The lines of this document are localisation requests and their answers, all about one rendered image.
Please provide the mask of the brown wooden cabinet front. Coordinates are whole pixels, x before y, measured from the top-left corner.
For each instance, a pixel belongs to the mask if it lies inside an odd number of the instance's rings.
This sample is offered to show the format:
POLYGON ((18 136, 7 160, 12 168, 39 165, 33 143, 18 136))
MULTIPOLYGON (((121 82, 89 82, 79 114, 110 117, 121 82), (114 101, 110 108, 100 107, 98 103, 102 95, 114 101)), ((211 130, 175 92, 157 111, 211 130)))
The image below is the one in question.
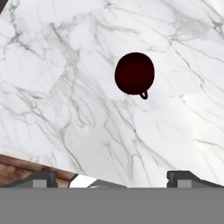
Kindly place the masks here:
POLYGON ((56 172, 58 188, 68 188, 75 173, 0 154, 0 186, 25 179, 35 171, 56 172))

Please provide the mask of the dark red mug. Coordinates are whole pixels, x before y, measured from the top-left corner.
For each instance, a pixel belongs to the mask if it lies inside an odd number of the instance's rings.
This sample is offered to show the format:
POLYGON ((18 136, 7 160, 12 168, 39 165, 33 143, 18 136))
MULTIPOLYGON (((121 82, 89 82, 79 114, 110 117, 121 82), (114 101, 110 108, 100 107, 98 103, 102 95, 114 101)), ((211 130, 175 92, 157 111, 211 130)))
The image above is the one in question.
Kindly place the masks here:
POLYGON ((128 95, 140 95, 148 99, 148 89, 155 79, 155 68, 151 59, 141 52, 130 52, 122 56, 115 68, 115 84, 128 95))

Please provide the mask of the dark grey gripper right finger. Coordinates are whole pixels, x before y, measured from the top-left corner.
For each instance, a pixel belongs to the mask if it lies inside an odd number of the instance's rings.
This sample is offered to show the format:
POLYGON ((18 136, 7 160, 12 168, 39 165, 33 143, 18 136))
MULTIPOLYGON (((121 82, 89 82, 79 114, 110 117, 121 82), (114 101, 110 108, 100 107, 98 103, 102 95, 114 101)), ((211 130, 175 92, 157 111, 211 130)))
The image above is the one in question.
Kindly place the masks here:
POLYGON ((168 171, 166 177, 168 188, 222 188, 222 185, 200 179, 190 171, 168 171))

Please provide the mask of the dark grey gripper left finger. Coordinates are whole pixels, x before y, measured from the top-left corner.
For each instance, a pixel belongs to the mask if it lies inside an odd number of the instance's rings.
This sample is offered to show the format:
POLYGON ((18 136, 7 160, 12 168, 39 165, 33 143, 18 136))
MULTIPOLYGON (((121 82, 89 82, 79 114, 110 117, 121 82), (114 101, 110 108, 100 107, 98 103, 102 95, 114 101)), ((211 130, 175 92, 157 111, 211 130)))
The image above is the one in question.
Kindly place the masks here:
POLYGON ((6 187, 19 188, 57 188, 55 171, 35 171, 23 180, 7 184, 6 187))

